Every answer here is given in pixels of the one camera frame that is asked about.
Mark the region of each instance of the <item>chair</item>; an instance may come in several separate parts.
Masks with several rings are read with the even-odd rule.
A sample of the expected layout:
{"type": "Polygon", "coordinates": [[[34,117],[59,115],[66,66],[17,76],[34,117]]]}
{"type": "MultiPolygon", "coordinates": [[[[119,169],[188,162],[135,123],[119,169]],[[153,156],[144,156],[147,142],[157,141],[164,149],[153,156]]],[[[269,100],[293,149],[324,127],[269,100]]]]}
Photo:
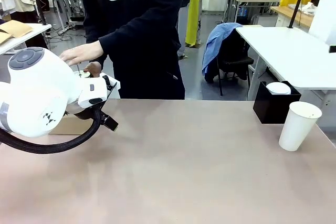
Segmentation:
{"type": "Polygon", "coordinates": [[[250,87],[248,66],[252,65],[254,60],[247,56],[248,49],[249,44],[245,43],[245,40],[241,38],[236,30],[223,40],[218,55],[216,56],[216,61],[213,60],[212,64],[209,66],[210,69],[212,68],[212,73],[209,73],[208,76],[206,76],[206,80],[211,82],[211,79],[213,79],[215,75],[218,75],[221,96],[223,96],[223,91],[220,69],[225,73],[224,79],[233,79],[236,77],[239,77],[242,80],[247,79],[248,87],[250,87]],[[233,73],[233,76],[228,78],[228,73],[233,73]]]}

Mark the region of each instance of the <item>gray joint cap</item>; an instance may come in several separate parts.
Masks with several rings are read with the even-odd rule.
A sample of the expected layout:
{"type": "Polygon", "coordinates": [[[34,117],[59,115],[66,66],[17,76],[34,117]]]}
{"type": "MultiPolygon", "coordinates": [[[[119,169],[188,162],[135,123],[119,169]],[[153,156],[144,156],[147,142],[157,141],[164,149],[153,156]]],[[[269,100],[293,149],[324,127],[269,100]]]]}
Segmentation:
{"type": "Polygon", "coordinates": [[[13,70],[23,70],[35,65],[43,58],[44,48],[28,47],[14,54],[8,66],[13,70]]]}

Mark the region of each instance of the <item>blue jacket on chair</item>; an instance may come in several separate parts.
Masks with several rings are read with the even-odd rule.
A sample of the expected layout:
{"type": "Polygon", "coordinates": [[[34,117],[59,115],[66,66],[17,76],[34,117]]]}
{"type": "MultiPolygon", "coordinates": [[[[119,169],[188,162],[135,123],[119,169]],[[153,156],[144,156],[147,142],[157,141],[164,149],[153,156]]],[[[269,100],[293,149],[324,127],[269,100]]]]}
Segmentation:
{"type": "Polygon", "coordinates": [[[242,25],[238,23],[223,23],[217,25],[209,34],[203,57],[203,75],[207,73],[209,63],[218,55],[222,41],[225,40],[237,27],[242,27],[242,25]]]}

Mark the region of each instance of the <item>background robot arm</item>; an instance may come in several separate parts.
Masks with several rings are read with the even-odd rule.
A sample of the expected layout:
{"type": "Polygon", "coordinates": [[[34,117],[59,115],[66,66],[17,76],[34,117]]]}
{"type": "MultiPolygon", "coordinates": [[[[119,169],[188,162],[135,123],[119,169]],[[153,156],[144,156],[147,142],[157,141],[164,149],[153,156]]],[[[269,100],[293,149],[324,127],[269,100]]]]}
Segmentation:
{"type": "Polygon", "coordinates": [[[101,111],[109,93],[120,82],[102,73],[99,78],[80,78],[47,49],[26,48],[8,62],[11,83],[0,82],[0,142],[22,151],[48,154],[69,150],[85,142],[100,125],[115,130],[117,122],[101,111]],[[22,141],[48,134],[65,113],[93,119],[82,136],[63,144],[38,145],[22,141]]]}

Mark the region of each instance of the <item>person's hand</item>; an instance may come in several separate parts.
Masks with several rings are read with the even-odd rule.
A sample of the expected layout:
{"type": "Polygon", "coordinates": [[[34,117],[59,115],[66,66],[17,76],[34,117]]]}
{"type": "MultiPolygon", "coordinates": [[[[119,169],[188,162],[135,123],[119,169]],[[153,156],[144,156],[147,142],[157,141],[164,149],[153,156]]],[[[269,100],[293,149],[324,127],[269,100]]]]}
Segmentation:
{"type": "Polygon", "coordinates": [[[85,68],[84,72],[90,72],[93,77],[99,77],[101,73],[101,64],[97,61],[90,62],[85,68]]]}
{"type": "Polygon", "coordinates": [[[84,44],[79,47],[75,47],[64,51],[59,57],[63,61],[69,61],[68,65],[72,66],[82,61],[95,60],[102,56],[104,53],[100,42],[96,41],[90,44],[84,44]]]}

